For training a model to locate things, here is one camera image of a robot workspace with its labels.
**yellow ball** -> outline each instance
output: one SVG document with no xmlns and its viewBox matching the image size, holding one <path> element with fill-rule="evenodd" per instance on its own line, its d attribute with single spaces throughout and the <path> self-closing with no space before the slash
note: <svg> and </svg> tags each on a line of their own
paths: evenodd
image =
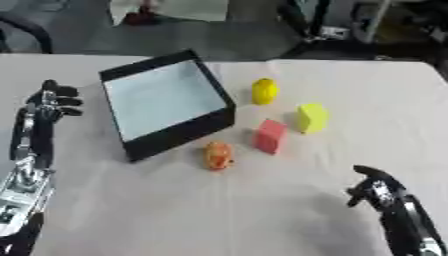
<svg viewBox="0 0 448 256">
<path fill-rule="evenodd" d="M 272 103 L 278 94 L 278 86 L 274 80 L 263 78 L 252 85 L 252 101 L 257 105 Z"/>
</svg>

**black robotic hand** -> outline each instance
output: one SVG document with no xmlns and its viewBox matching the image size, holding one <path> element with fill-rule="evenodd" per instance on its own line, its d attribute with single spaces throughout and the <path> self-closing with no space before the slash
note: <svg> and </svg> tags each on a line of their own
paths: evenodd
<svg viewBox="0 0 448 256">
<path fill-rule="evenodd" d="M 16 159 L 16 149 L 22 139 L 27 109 L 35 109 L 34 128 L 31 136 L 31 149 L 40 159 L 38 165 L 48 168 L 53 161 L 54 124 L 64 115 L 79 116 L 82 112 L 75 107 L 82 105 L 76 88 L 60 86 L 54 80 L 46 80 L 42 88 L 26 101 L 17 115 L 10 144 L 10 159 Z"/>
<path fill-rule="evenodd" d="M 446 247 L 418 199 L 386 172 L 354 166 L 366 179 L 347 189 L 349 207 L 362 200 L 380 212 L 380 222 L 394 256 L 442 256 Z"/>
</svg>

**white cloth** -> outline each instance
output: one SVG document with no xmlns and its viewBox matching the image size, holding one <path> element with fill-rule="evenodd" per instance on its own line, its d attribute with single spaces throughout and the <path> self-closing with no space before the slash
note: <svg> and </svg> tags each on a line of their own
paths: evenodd
<svg viewBox="0 0 448 256">
<path fill-rule="evenodd" d="M 35 256 L 389 255 L 374 210 L 345 206 L 361 180 L 354 164 L 395 175 L 448 239 L 448 87 L 422 63 L 271 61 L 209 63 L 238 105 L 232 128 L 128 164 L 99 85 L 100 70 L 141 58 L 2 55 L 0 162 L 7 171 L 12 120 L 23 99 L 54 78 L 81 87 L 85 114 L 57 127 L 57 189 Z M 272 105 L 250 103 L 261 78 L 280 87 Z M 294 111 L 319 102 L 320 133 L 295 131 Z M 265 119 L 288 125 L 276 156 L 251 146 Z M 235 163 L 202 167 L 211 140 L 231 143 Z"/>
</svg>

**toy fruit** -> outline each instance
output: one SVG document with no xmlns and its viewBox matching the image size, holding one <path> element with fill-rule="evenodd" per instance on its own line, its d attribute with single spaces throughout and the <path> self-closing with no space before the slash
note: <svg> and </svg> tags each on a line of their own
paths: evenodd
<svg viewBox="0 0 448 256">
<path fill-rule="evenodd" d="M 233 163 L 229 144 L 212 141 L 205 147 L 205 165 L 212 171 L 224 170 Z"/>
<path fill-rule="evenodd" d="M 263 78 L 252 85 L 252 101 L 257 105 L 266 105 L 274 101 L 278 87 L 274 80 Z"/>
<path fill-rule="evenodd" d="M 328 112 L 321 104 L 303 104 L 297 116 L 299 131 L 304 134 L 318 132 L 327 125 Z"/>
</svg>

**chair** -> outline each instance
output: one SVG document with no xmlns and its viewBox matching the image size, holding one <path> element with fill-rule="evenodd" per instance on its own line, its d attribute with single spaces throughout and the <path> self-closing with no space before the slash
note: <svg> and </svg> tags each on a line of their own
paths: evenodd
<svg viewBox="0 0 448 256">
<path fill-rule="evenodd" d="M 50 35 L 41 26 L 11 12 L 0 12 L 0 23 L 6 23 L 32 35 L 39 42 L 42 53 L 53 53 L 53 44 Z M 2 29 L 0 29 L 0 53 L 1 52 L 11 52 L 11 48 L 6 43 L 6 33 Z"/>
</svg>

